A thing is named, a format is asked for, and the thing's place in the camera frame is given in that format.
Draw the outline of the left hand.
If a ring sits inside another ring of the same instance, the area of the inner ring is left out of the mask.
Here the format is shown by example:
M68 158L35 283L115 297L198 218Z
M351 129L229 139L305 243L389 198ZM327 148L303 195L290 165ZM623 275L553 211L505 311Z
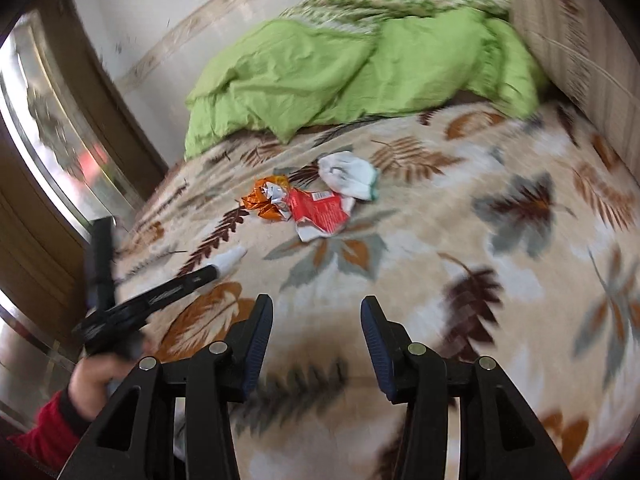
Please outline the left hand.
M75 366L67 386L68 398L77 414L92 422L107 402L107 386L127 377L137 360L115 353L85 356Z

